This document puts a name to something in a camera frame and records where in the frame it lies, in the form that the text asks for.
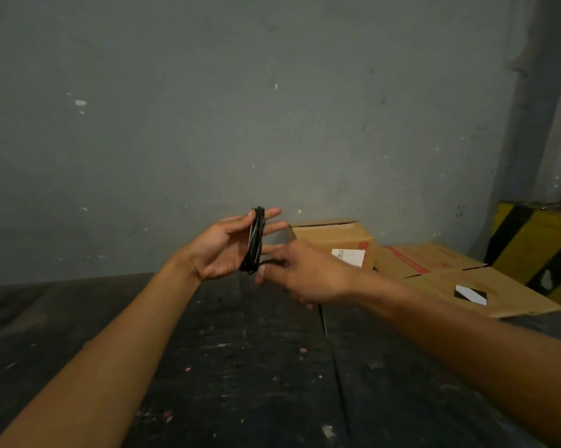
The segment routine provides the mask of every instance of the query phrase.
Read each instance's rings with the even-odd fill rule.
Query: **person's left arm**
[[[266,218],[279,215],[268,209]],[[220,220],[180,248],[0,436],[0,447],[119,447],[183,310],[204,280],[239,268],[255,212]],[[266,225],[264,234],[285,222]],[[280,246],[265,245],[262,254]]]

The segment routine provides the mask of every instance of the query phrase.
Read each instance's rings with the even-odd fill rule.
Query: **yellow and black striped barrier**
[[[484,260],[561,305],[561,206],[501,203]]]

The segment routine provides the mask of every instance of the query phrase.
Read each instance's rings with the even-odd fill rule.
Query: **person's left hand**
[[[273,207],[264,213],[266,220],[280,215],[281,209]],[[197,236],[172,257],[187,262],[201,281],[222,278],[239,269],[249,242],[249,227],[255,211],[238,217],[219,220]],[[286,228],[286,222],[266,223],[264,236]],[[283,245],[262,245],[262,255],[274,253]]]

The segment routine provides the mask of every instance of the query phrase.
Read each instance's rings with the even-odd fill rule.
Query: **hand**
[[[280,215],[278,207],[267,209],[266,220]],[[173,261],[189,265],[201,281],[222,278],[239,269],[249,242],[249,227],[255,219],[255,211],[247,215],[219,220],[207,230],[181,247]],[[286,228],[286,222],[266,223],[264,236]],[[262,245],[262,254],[274,253],[283,245]]]
[[[291,291],[302,303],[329,303],[348,296],[351,283],[360,271],[335,256],[303,240],[293,240],[271,256],[286,266],[262,264],[256,282],[270,280]]]

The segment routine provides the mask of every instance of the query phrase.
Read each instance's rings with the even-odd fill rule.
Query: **coiled black cable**
[[[249,274],[255,273],[260,267],[260,256],[262,255],[262,236],[264,235],[264,208],[254,207],[255,219],[249,229],[249,240],[247,242],[247,253],[239,266],[239,270]]]

